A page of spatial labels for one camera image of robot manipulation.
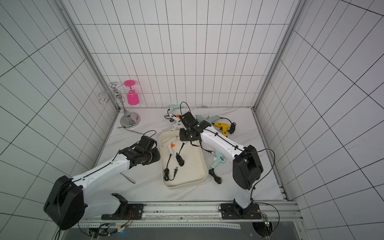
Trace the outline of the small white glue gun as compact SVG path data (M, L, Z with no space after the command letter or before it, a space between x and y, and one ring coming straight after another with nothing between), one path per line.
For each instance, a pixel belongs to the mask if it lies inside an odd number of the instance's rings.
M162 148L165 149L168 154L172 154L180 167L185 165L185 160L181 156L181 151L184 147L185 143L181 142L179 139L179 135L174 137L165 138L162 143Z

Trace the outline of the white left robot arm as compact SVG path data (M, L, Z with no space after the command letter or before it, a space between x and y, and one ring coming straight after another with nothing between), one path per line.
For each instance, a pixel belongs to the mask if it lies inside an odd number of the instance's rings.
M132 215L128 201L118 193L104 200L92 200L95 190L109 179L137 165L160 160L157 141L149 136L119 150L107 162L74 177L59 177L43 207L61 231L75 226L81 219L101 216L106 220L125 220Z

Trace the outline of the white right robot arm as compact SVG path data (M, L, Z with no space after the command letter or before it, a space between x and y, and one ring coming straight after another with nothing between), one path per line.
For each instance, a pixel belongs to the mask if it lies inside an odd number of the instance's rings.
M252 145L243 146L219 133L208 122L202 121L194 127L180 129L180 141L205 143L218 150L226 160L232 162L232 176L238 185L229 214L243 219L253 207L252 192L264 171L259 153Z

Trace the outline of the white glue gun orange trigger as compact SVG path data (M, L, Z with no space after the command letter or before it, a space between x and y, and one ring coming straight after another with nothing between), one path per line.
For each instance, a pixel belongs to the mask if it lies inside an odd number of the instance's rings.
M181 121L180 116L172 114L170 109L167 110L167 115L164 115L164 118L169 120L170 122L175 122L175 123L178 123Z

